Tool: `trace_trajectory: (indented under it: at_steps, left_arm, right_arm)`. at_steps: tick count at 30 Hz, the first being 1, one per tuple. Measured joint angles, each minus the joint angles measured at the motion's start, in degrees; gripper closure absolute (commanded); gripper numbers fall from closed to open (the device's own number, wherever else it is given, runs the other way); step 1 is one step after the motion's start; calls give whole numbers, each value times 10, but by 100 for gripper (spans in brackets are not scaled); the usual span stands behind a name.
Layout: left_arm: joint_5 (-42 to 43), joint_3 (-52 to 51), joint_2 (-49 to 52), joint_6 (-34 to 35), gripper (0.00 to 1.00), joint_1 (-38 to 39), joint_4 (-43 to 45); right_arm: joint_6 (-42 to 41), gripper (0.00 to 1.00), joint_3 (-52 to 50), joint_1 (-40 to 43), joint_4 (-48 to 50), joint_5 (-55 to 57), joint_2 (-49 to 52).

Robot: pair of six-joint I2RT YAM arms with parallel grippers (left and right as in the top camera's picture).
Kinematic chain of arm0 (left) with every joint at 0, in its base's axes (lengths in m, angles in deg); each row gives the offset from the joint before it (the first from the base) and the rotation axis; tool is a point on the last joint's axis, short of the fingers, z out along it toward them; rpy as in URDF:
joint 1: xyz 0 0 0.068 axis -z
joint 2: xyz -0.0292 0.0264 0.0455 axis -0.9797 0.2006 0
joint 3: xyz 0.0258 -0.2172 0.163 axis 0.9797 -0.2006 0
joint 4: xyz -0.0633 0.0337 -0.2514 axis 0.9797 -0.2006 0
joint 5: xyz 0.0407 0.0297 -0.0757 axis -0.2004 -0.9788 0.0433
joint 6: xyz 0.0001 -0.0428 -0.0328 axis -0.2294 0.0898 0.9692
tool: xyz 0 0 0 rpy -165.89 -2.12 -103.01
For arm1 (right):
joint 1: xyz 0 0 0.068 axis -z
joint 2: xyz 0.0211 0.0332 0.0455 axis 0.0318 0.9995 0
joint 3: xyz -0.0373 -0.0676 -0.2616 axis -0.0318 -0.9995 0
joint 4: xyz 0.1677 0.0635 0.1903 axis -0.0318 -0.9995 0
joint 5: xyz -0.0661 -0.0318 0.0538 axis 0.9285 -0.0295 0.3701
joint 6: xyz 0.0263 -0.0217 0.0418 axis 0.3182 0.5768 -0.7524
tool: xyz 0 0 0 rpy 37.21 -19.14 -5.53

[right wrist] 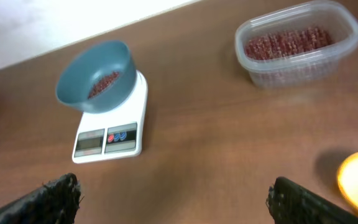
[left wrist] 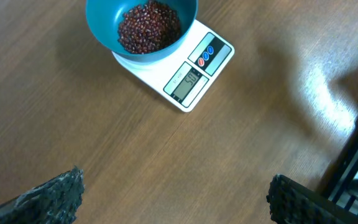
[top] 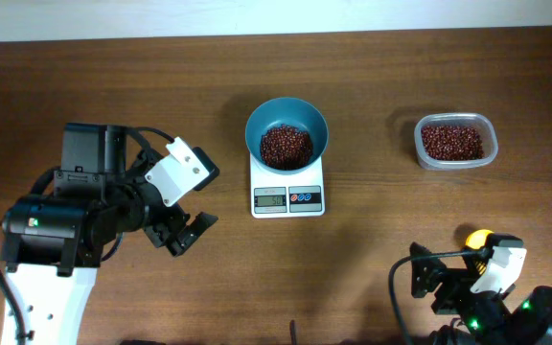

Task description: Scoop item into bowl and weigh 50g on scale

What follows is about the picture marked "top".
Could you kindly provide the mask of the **yellow plastic measuring scoop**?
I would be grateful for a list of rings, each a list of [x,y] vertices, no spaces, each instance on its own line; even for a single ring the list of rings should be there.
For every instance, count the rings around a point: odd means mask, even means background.
[[[488,229],[480,229],[472,232],[468,235],[465,241],[465,251],[481,251],[488,240],[488,237],[493,231]],[[476,273],[478,276],[482,275],[487,268],[487,255],[480,254],[478,256],[466,256],[464,258],[465,265],[468,270]]]

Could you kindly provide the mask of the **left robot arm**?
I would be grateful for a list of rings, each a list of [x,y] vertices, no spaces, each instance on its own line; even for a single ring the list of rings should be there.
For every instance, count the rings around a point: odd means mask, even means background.
[[[69,123],[61,163],[38,178],[0,223],[4,344],[74,344],[101,264],[126,233],[183,255],[217,217],[178,204],[219,168],[199,147],[167,139],[162,155],[133,126]]]

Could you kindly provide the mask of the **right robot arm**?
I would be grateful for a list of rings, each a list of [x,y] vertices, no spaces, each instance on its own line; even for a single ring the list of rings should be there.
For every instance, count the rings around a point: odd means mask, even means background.
[[[431,334],[434,344],[552,344],[552,287],[535,287],[514,310],[505,305],[527,255],[522,239],[475,231],[463,247],[463,268],[447,267],[415,242],[409,252],[411,295],[432,292],[433,312],[454,317]]]

